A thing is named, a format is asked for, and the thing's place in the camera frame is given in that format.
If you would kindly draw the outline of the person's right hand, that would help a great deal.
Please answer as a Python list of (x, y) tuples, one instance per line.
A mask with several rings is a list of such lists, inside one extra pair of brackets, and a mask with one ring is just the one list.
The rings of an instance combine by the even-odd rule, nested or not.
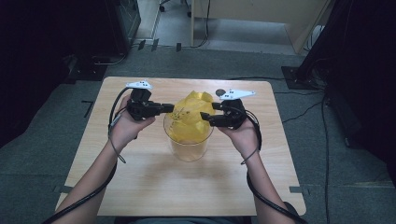
[(232, 141), (236, 150), (246, 159), (258, 148), (258, 138), (254, 125), (248, 119), (238, 129), (219, 127), (219, 130), (226, 134)]

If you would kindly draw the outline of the black glass-door cabinet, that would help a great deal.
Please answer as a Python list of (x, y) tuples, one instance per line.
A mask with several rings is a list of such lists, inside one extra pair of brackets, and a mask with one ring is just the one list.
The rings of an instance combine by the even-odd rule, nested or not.
[(137, 0), (105, 0), (105, 3), (117, 53), (126, 55), (141, 22)]

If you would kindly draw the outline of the person's left hand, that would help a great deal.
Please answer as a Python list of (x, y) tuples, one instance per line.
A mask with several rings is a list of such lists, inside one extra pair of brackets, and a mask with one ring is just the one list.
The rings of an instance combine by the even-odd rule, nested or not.
[(154, 117), (136, 121), (127, 112), (121, 112), (118, 121), (110, 132), (110, 144), (121, 152), (138, 134), (151, 125), (156, 119)]

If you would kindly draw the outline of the yellow plastic waste bag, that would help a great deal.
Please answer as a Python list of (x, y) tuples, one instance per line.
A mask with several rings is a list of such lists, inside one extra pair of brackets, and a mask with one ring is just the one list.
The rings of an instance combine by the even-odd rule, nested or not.
[(170, 127), (166, 128), (169, 136), (179, 143), (199, 143), (209, 135), (210, 125), (203, 120), (201, 113), (214, 115), (214, 99), (211, 94), (192, 91), (175, 104), (172, 113), (166, 115)]

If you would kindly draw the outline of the light wooden cabinet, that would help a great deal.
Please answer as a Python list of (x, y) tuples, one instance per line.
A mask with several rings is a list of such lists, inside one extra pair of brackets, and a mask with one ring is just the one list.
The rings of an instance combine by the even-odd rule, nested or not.
[(284, 23), (301, 53), (332, 0), (191, 0), (191, 44), (196, 18)]

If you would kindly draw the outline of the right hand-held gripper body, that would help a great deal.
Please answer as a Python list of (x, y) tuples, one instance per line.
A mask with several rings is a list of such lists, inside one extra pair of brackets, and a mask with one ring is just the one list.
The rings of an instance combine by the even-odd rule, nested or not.
[(238, 129), (247, 118), (247, 112), (242, 103), (242, 98), (255, 95), (255, 91), (242, 91), (229, 89), (220, 96), (220, 100), (225, 107), (222, 115), (214, 121), (216, 127), (228, 127)]

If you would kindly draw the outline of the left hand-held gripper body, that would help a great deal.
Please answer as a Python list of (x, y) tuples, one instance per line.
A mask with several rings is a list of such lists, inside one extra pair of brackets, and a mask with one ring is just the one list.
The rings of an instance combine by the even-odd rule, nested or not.
[(165, 106), (150, 101), (152, 86), (146, 81), (128, 82), (127, 89), (132, 89), (127, 101), (127, 111), (134, 120), (143, 120), (159, 116), (165, 112)]

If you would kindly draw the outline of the black floor stand base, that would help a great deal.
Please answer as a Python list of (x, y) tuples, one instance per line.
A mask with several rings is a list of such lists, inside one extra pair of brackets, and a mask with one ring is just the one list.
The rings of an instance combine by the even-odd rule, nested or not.
[(68, 56), (64, 62), (69, 69), (69, 73), (64, 80), (65, 84), (75, 84), (79, 80), (102, 81), (107, 69), (106, 65), (100, 63), (85, 64), (75, 55)]

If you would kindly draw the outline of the black stand base plate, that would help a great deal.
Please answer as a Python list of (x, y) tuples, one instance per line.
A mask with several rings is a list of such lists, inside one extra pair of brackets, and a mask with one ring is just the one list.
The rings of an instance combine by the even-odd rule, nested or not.
[(307, 80), (300, 80), (297, 78), (297, 67), (282, 66), (282, 74), (285, 78), (286, 84), (290, 90), (314, 90)]

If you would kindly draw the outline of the dark curtain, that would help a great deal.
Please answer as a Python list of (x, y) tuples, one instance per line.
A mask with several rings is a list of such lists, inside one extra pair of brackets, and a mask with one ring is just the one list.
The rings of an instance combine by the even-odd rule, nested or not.
[(346, 142), (383, 161), (396, 187), (396, 0), (336, 0), (296, 79), (315, 69)]

